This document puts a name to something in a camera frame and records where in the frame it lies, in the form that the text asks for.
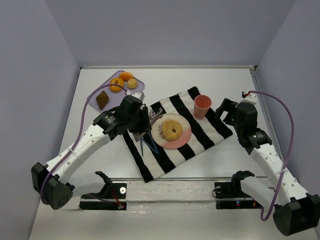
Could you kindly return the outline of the large beige bagel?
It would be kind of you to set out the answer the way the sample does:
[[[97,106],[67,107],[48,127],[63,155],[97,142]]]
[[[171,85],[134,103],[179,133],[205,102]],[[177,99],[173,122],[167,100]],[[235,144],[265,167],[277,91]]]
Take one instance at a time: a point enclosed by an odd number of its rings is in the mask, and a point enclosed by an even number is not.
[[[162,123],[161,130],[167,141],[175,141],[179,139],[183,133],[182,125],[174,119],[166,119]]]

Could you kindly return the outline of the metal serving tongs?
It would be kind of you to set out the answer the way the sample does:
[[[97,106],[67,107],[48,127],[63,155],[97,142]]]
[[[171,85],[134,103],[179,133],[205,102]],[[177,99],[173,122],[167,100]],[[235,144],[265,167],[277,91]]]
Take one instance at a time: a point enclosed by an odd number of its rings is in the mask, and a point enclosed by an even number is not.
[[[149,123],[150,123],[150,127],[148,128],[147,131],[142,132],[142,133],[140,133],[140,134],[134,133],[134,134],[133,134],[134,140],[135,140],[136,142],[139,142],[140,140],[142,140],[143,136],[144,136],[146,133],[148,133],[148,132],[151,131],[153,124],[154,124],[158,119],[160,119],[163,114],[164,114],[164,110],[163,110],[162,107],[160,107],[157,111],[151,109],[151,110],[149,111]]]

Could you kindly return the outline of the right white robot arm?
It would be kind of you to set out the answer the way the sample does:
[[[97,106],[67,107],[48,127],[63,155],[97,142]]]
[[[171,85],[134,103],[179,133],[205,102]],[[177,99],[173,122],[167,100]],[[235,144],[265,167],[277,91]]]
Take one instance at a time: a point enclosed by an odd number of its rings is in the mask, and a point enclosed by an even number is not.
[[[217,199],[251,197],[263,210],[273,211],[273,221],[284,236],[290,236],[318,226],[320,197],[311,195],[290,173],[278,155],[268,134],[258,128],[256,101],[235,102],[225,98],[216,110],[215,118],[223,112],[223,122],[234,128],[239,144],[263,170],[271,186],[263,185],[248,171],[238,171],[230,181],[215,184]]]

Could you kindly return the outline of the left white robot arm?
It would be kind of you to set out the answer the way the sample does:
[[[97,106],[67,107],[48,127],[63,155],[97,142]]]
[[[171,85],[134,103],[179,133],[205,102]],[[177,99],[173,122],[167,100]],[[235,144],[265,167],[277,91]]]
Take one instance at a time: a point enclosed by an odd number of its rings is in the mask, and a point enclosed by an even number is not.
[[[112,181],[102,171],[80,178],[73,174],[93,153],[117,136],[128,132],[139,136],[151,130],[144,98],[143,92],[125,96],[119,106],[97,116],[60,155],[45,164],[38,162],[32,166],[32,185],[45,205],[58,210],[72,197],[110,191]]]

